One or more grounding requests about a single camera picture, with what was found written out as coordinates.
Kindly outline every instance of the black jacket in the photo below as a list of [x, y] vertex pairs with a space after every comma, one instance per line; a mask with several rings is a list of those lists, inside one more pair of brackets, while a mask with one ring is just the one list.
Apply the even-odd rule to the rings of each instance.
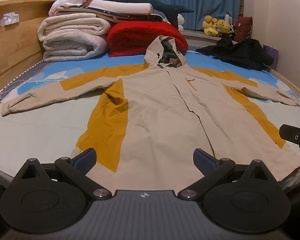
[[265, 65], [270, 66], [274, 62], [274, 58], [264, 52], [260, 42], [250, 38], [233, 45], [229, 37], [223, 37], [216, 45], [196, 49], [196, 52], [254, 70], [265, 70]]

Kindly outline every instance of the beige jacket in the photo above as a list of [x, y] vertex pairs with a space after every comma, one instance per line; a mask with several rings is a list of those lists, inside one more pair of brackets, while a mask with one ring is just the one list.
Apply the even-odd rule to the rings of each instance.
[[[163, 39], [178, 55], [170, 64], [158, 64]], [[298, 106], [296, 98], [230, 71], [191, 68], [168, 37], [152, 42], [144, 64], [102, 68], [48, 84], [3, 103], [2, 115], [99, 88], [104, 93], [72, 154], [95, 148], [98, 163], [88, 176], [112, 192], [178, 192], [202, 177], [193, 164], [196, 148], [239, 164], [261, 159], [278, 181], [300, 167], [300, 156], [246, 96]]]

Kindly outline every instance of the wooden bed frame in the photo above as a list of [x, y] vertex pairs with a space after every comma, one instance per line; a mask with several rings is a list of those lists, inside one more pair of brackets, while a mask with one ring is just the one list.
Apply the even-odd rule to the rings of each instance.
[[[55, 0], [4, 0], [0, 1], [0, 19], [3, 14], [15, 11], [19, 23], [0, 28], [0, 90], [26, 69], [43, 58], [42, 43], [37, 30], [48, 17]], [[288, 85], [300, 97], [300, 89], [275, 70], [271, 74]]]

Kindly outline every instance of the red blanket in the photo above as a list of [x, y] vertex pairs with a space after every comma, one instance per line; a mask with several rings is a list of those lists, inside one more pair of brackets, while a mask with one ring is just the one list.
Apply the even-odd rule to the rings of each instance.
[[182, 54], [188, 50], [186, 39], [169, 23], [124, 21], [117, 23], [108, 33], [109, 56], [145, 54], [148, 46], [159, 35], [174, 37], [177, 50]]

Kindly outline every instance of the blue gripper pad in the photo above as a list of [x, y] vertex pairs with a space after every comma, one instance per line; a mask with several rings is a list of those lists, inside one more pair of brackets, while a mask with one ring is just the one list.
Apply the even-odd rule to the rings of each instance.
[[218, 162], [219, 160], [202, 149], [196, 149], [193, 152], [193, 163], [204, 176], [216, 169]]
[[72, 166], [81, 171], [84, 175], [87, 174], [97, 163], [97, 153], [93, 148], [89, 148], [71, 159]]

